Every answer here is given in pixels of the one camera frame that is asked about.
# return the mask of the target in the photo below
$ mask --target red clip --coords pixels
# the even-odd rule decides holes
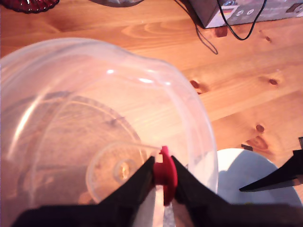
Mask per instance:
[[[153,175],[156,185],[163,185],[164,206],[169,206],[175,197],[178,184],[177,170],[174,161],[169,156],[169,149],[163,146],[160,154],[163,156],[163,163],[155,163],[153,166]]]

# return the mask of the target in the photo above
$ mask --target transparent plastic bowl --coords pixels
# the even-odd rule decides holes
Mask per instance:
[[[173,66],[96,40],[56,39],[3,58],[1,82],[3,226],[28,208],[108,196],[151,155],[140,146],[111,147],[116,141],[167,145],[216,191],[210,122]],[[97,198],[87,179],[91,163],[102,188]]]

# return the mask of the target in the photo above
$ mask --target wood grain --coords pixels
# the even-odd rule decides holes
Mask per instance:
[[[281,166],[303,136],[303,18],[257,23],[244,42],[228,31],[202,30],[219,54],[198,39],[173,0],[145,0],[111,8],[89,0],[62,0],[45,13],[26,15],[1,6],[1,56],[35,42],[85,37],[165,60],[197,91],[213,124],[218,149],[253,145]],[[250,25],[234,26],[245,36]],[[264,127],[263,132],[256,129]],[[303,185],[296,186],[303,199]]]

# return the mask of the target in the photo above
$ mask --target white round object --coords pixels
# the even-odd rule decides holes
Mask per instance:
[[[240,148],[219,150],[218,195],[233,204],[282,203],[302,206],[293,187],[260,192],[240,192],[239,189],[274,172],[277,167],[265,157]]]

